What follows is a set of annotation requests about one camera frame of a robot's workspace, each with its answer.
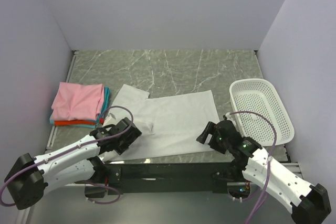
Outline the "white t shirt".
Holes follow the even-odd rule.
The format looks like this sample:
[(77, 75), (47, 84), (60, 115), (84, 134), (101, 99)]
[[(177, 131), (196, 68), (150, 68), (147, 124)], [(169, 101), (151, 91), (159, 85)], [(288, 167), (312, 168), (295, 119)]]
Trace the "white t shirt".
[(209, 121), (219, 122), (212, 91), (150, 98), (149, 92), (123, 85), (113, 101), (117, 121), (133, 114), (142, 132), (121, 155), (102, 154), (104, 161), (208, 152), (210, 147), (196, 141)]

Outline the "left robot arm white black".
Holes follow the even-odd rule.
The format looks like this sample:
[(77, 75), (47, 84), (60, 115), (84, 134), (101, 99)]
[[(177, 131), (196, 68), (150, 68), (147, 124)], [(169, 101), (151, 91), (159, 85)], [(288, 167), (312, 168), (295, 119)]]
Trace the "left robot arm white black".
[(113, 151), (121, 155), (141, 135), (136, 125), (124, 118), (56, 151), (20, 156), (4, 180), (12, 205), (19, 210), (29, 208), (43, 195), (67, 184), (104, 183), (109, 172), (99, 156)]

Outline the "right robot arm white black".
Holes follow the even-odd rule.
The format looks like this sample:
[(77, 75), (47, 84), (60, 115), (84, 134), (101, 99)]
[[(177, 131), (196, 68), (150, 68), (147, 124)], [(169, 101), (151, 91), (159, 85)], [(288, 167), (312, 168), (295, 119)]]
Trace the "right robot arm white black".
[(289, 211), (295, 223), (323, 223), (331, 213), (325, 187), (298, 177), (251, 137), (241, 136), (232, 121), (208, 122), (196, 140), (201, 144), (209, 140), (210, 148), (230, 152), (234, 157), (232, 179), (245, 179), (264, 189)]

